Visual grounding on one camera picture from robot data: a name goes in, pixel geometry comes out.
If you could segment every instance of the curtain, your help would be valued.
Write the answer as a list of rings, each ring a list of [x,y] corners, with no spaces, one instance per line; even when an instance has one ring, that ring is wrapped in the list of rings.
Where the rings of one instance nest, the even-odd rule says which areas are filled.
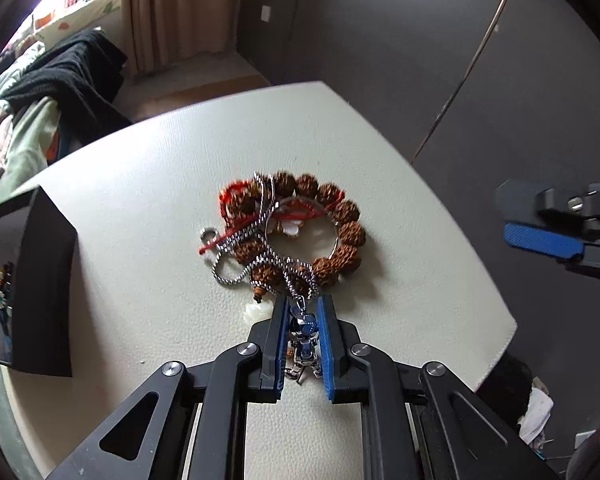
[[[122,0],[132,74],[232,46],[238,0]]]

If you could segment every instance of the black jewelry box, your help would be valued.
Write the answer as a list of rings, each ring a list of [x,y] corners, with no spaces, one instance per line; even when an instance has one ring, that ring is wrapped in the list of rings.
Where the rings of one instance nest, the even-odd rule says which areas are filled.
[[[0,268],[13,263],[8,308],[0,311],[0,364],[71,376],[68,307],[75,238],[75,228],[41,187],[0,204]]]

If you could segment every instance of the silver chain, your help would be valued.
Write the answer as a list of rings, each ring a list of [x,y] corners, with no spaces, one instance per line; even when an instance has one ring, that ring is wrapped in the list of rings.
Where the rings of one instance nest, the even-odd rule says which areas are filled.
[[[273,212],[277,209],[278,203],[276,202],[276,187],[274,184],[273,176],[267,175],[265,178],[261,176],[259,173],[254,173],[254,180],[260,186],[260,206],[258,208],[258,217],[249,225],[243,227],[238,232],[229,236],[227,239],[223,240],[221,243],[216,245],[216,250],[218,254],[216,255],[216,259],[213,262],[213,266],[211,267],[211,272],[216,279],[216,282],[221,283],[221,285],[237,285],[240,283],[247,274],[250,274],[254,267],[259,266],[261,264],[269,264],[275,266],[280,269],[282,272],[283,278],[285,280],[285,285],[289,294],[291,295],[296,303],[298,304],[298,309],[292,309],[292,313],[295,317],[302,319],[306,315],[306,306],[307,304],[316,296],[320,294],[320,289],[318,288],[318,283],[315,279],[314,269],[311,264],[304,262],[302,260],[295,260],[293,258],[282,257],[279,256],[276,251],[273,250],[269,242],[267,241],[264,235],[264,229],[266,229],[267,221],[270,216],[273,215]],[[267,201],[267,191],[269,191],[269,200]],[[215,231],[211,228],[206,229],[204,232]],[[234,278],[223,278],[218,274],[218,266],[220,265],[222,258],[231,252],[233,252],[234,247],[247,240],[248,238],[256,238],[259,240],[265,247],[262,254],[254,258],[254,260],[248,263],[241,272],[235,276]],[[298,293],[294,286],[294,277],[300,278],[304,280],[308,285],[308,292],[306,297],[302,296]],[[267,285],[267,283],[260,282],[257,280],[251,280],[251,286],[259,286],[272,294],[276,294],[277,291],[272,288],[272,286]]]

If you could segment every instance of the white leather tabletop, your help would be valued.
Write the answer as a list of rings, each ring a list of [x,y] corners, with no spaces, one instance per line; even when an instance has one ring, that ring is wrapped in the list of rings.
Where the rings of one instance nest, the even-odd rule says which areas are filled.
[[[215,282],[198,236],[221,224],[222,187],[277,170],[335,182],[360,206],[369,241],[331,289],[339,317],[394,360],[442,361],[472,388],[484,379],[516,325],[436,196],[322,83],[247,92],[135,124],[25,184],[78,231],[74,377],[4,372],[43,476],[164,362],[200,364],[247,338],[250,290]],[[276,405],[250,405],[247,432],[249,479],[362,478],[360,409],[330,405],[312,376],[287,381]]]

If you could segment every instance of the red string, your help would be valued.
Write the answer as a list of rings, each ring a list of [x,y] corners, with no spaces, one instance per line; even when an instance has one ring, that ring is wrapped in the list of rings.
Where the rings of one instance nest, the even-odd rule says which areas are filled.
[[[229,186],[222,192],[220,193],[220,216],[224,219],[224,221],[227,224],[232,224],[232,226],[230,228],[227,229],[227,231],[224,232],[223,235],[219,236],[218,238],[214,238],[213,240],[211,240],[209,243],[203,245],[202,247],[200,247],[198,249],[198,254],[200,254],[202,256],[202,254],[206,253],[209,249],[214,248],[216,245],[218,245],[219,243],[222,243],[224,240],[226,240],[228,237],[236,234],[239,230],[243,229],[244,227],[246,227],[247,225],[249,225],[251,222],[253,222],[257,217],[257,213],[254,213],[252,215],[249,216],[245,216],[244,218],[228,218],[227,213],[226,213],[226,204],[229,202],[229,200],[231,200],[231,192],[232,191],[240,191],[241,189],[244,189],[245,187],[247,187],[249,185],[249,181],[248,180],[237,180],[236,182],[233,182],[231,184],[229,184]],[[344,200],[345,197],[345,193],[344,191],[340,191],[340,193],[338,194],[338,197],[336,200],[334,200],[333,202],[331,202],[330,204],[328,204],[327,206],[325,206],[325,211],[331,211],[332,209],[334,209],[340,202],[342,202]],[[314,207],[311,204],[308,204],[307,202],[302,202],[301,200],[295,200],[292,201],[290,203],[290,207],[297,207],[300,206],[303,209],[307,209],[307,213],[273,213],[273,218],[275,220],[300,220],[300,221],[307,221],[307,220],[312,220],[314,218],[319,218],[320,216],[324,216],[324,212],[323,211],[316,211],[314,209]]]

